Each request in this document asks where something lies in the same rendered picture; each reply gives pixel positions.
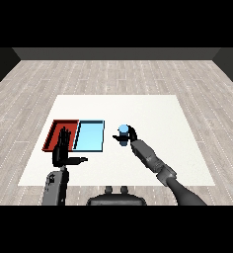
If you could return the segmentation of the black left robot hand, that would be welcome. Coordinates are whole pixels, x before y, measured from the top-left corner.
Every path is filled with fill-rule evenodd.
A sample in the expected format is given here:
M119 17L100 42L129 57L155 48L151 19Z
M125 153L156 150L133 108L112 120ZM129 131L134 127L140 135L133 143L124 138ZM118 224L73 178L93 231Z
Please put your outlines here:
M54 167L62 167L64 165L79 165L88 160L87 157L69 157L69 141L71 131L63 127L58 136L58 141L55 144L52 152L52 165Z

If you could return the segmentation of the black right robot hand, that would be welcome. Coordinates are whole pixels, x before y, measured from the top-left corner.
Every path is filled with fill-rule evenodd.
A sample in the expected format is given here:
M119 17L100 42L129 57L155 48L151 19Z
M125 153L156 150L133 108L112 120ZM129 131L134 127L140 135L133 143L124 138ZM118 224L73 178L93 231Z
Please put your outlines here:
M116 139L117 141L121 142L122 140L126 140L126 141L136 141L137 140L137 134L135 129L132 126L128 126L128 136L120 136L120 135L114 135L114 139Z

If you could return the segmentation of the small blue can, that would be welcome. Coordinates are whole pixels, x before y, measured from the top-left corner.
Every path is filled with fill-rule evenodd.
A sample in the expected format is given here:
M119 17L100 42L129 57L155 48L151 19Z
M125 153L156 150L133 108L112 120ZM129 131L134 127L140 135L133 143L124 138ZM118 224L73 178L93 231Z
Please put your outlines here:
M128 136L128 126L127 125L121 125L118 128L118 132L120 136ZM121 146L127 146L127 141L126 140L122 140L119 143Z

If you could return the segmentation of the red shallow open box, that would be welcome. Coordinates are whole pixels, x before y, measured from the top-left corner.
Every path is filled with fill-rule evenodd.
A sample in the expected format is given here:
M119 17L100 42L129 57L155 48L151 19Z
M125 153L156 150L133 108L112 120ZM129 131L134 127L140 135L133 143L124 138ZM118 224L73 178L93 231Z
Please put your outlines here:
M41 150L44 152L52 152L58 142L60 130L65 128L71 132L68 151L72 152L78 124L78 120L54 120Z

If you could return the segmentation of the light blue shallow open box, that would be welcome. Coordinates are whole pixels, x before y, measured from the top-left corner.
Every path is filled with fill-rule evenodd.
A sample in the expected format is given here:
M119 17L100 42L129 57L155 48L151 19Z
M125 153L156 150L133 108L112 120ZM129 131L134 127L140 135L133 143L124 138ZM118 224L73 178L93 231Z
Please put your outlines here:
M105 122L103 120L81 120L72 150L74 152L102 152Z

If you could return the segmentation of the dark grey robot body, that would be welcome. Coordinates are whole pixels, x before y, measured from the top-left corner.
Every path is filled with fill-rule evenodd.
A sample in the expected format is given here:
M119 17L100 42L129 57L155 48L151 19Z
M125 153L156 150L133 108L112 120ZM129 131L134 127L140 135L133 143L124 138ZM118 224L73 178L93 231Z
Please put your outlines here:
M127 186L121 186L119 194L113 193L112 186L106 186L105 192L90 198L87 206L146 206L146 202L141 197L131 195Z

